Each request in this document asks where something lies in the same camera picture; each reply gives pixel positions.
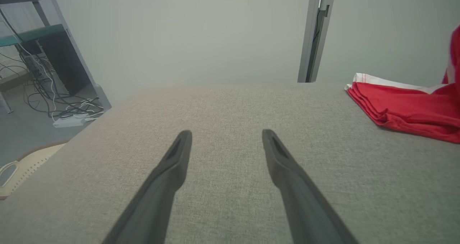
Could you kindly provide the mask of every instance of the white trim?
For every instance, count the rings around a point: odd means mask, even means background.
[[[381,79],[369,74],[365,73],[356,73],[355,77],[353,77],[353,82],[362,82],[362,83],[368,83],[368,84],[374,84],[374,85],[382,85],[382,86],[391,86],[391,87],[398,87],[398,88],[406,88],[406,89],[415,89],[415,90],[420,90],[425,93],[431,94],[435,90],[444,87],[447,84],[439,84],[433,87],[421,87],[421,86],[416,86],[416,85],[410,85],[410,84],[404,84],[404,83],[399,83],[399,82],[392,82],[391,80],[385,80]],[[347,84],[345,86],[345,90],[348,90],[349,88],[352,88],[352,85]]]
[[[454,83],[455,82],[455,68],[452,64],[452,59],[449,57],[449,63],[447,64],[447,83]]]

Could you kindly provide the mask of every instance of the red cloth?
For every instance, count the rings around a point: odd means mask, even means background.
[[[460,26],[452,34],[450,57],[443,79],[450,84],[432,94],[362,82],[353,82],[347,92],[380,126],[460,143]]]

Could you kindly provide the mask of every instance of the floor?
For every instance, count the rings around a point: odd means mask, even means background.
[[[26,87],[28,94],[34,93],[32,86]],[[91,84],[84,87],[78,94],[83,98],[95,98],[97,95]],[[8,114],[0,105],[0,167],[4,164],[17,160],[32,149],[47,144],[72,139],[82,131],[90,122],[83,126],[67,128],[54,128],[53,120],[46,113],[33,110],[23,101],[23,87],[18,86],[4,92],[13,113]],[[31,105],[38,104],[37,109],[45,110],[46,104],[39,95],[30,97]],[[51,108],[54,108],[51,101],[48,101]],[[56,104],[57,109],[64,110],[65,105]]]

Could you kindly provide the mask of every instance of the gray fabric surface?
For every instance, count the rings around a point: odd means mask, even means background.
[[[361,243],[458,243],[460,146],[378,128],[337,84],[153,90],[88,126],[0,203],[1,243],[100,243],[184,129],[168,243],[292,242],[274,130]]]

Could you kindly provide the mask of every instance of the white wall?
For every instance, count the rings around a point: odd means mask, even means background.
[[[56,0],[112,105],[142,87],[297,82],[308,0]]]
[[[334,0],[317,82],[439,84],[459,24],[460,0]]]
[[[51,0],[40,0],[40,4],[50,25],[61,24],[61,21],[59,20],[58,14],[54,9]],[[40,16],[35,10],[32,2],[4,4],[0,5],[0,8],[10,22],[11,26],[13,26],[14,30],[18,33],[44,27],[43,22],[41,21]],[[12,34],[13,32],[10,30],[10,28],[8,28],[8,25],[0,16],[0,36],[10,36]],[[19,53],[14,46],[0,47],[0,52],[8,57],[20,60]],[[21,62],[13,61],[1,55],[0,63],[5,66],[19,66],[10,67],[10,69],[15,72],[21,72],[25,69],[25,65]],[[6,78],[9,76],[17,75],[9,69],[0,70],[0,77]]]

